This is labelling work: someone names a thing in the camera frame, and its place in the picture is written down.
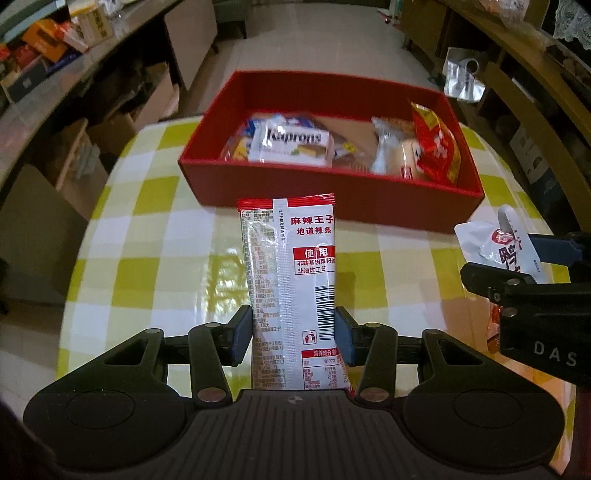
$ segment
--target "yellow and white tablecloth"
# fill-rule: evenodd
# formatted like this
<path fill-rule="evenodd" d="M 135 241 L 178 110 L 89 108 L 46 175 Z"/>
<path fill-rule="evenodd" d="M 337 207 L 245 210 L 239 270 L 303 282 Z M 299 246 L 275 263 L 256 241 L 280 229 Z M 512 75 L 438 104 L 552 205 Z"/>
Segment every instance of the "yellow and white tablecloth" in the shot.
<path fill-rule="evenodd" d="M 96 206 L 74 269 L 64 312 L 58 376 L 148 327 L 184 335 L 203 322 L 227 322 L 249 303 L 235 209 L 199 205 L 177 160 L 199 118 L 144 128 L 122 153 Z M 486 198 L 473 220 L 496 222 L 511 205 L 532 233 L 551 233 L 510 169 L 472 130 L 463 129 Z M 339 221 L 336 304 L 359 323 L 381 322 L 400 335 L 444 330 L 486 352 L 488 301 L 468 293 L 454 235 Z M 566 267 L 545 265 L 568 282 Z M 226 375 L 234 394 L 250 387 L 250 356 Z M 570 457 L 574 387 L 498 355 L 497 360 L 549 390 L 563 406 L 566 434 L 553 465 Z M 417 384 L 402 366 L 397 389 Z M 359 371 L 351 371 L 353 382 Z M 171 366 L 168 384 L 190 396 L 189 372 Z"/>

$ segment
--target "white lace fabric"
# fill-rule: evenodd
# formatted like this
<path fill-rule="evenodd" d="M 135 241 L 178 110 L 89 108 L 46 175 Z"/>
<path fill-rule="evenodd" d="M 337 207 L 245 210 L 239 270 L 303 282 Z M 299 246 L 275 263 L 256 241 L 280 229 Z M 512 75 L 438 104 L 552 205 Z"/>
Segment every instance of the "white lace fabric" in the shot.
<path fill-rule="evenodd" d="M 576 0 L 559 1 L 554 38 L 566 41 L 578 38 L 586 50 L 591 50 L 591 16 Z"/>

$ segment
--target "red and yellow snack bag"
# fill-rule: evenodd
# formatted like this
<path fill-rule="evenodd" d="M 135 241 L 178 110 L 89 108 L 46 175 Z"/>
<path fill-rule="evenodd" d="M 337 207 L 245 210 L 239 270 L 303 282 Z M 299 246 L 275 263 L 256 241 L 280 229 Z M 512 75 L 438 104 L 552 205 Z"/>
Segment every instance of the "red and yellow snack bag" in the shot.
<path fill-rule="evenodd" d="M 411 106 L 415 133 L 422 149 L 417 167 L 434 181 L 455 185 L 462 160 L 456 139 L 433 110 L 417 103 Z"/>

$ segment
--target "yellow box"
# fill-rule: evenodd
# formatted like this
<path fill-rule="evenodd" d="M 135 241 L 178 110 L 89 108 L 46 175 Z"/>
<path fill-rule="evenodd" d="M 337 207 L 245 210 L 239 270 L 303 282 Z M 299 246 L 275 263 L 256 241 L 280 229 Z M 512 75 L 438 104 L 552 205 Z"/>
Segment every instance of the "yellow box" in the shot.
<path fill-rule="evenodd" d="M 33 23 L 22 39 L 45 58 L 55 63 L 68 49 L 65 43 L 55 38 L 56 28 L 57 25 L 53 20 L 44 18 Z"/>

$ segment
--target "barcode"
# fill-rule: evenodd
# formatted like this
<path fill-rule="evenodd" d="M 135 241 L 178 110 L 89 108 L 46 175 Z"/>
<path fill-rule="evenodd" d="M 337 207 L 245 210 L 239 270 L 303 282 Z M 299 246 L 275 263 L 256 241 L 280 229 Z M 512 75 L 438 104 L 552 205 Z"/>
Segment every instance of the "barcode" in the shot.
<path fill-rule="evenodd" d="M 335 338 L 335 286 L 322 285 L 315 288 L 316 312 L 318 313 L 318 338 Z"/>

